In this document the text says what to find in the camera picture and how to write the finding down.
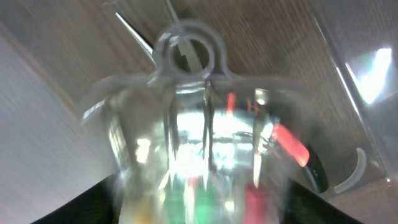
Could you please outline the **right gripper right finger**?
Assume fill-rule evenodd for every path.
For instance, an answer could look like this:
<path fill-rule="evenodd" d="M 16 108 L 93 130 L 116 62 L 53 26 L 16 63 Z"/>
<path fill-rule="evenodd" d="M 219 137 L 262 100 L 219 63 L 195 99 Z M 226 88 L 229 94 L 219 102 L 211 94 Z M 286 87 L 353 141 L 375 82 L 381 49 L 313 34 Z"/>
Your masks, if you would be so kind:
<path fill-rule="evenodd" d="M 291 180 L 287 199 L 289 224 L 361 224 L 298 182 Z"/>

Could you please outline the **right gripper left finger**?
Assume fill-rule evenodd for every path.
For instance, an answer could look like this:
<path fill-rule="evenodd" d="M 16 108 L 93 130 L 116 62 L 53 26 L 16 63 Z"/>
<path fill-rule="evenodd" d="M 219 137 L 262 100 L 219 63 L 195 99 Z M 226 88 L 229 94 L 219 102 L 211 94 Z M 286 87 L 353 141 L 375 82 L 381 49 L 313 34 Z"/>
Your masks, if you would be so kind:
<path fill-rule="evenodd" d="M 33 224 L 115 224 L 120 209 L 114 207 L 112 189 L 116 175 L 109 175 L 70 202 Z"/>

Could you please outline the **clear screwdriver bit case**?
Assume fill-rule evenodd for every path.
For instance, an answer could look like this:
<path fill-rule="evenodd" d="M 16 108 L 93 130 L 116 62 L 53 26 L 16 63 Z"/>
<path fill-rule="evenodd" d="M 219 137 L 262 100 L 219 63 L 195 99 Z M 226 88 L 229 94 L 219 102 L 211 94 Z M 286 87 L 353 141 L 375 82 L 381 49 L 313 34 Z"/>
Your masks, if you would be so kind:
<path fill-rule="evenodd" d="M 304 87 L 232 73 L 221 37 L 193 20 L 166 29 L 154 59 L 152 73 L 106 77 L 79 105 L 113 152 L 120 222 L 284 222 L 300 165 L 267 137 L 273 123 L 304 135 Z"/>

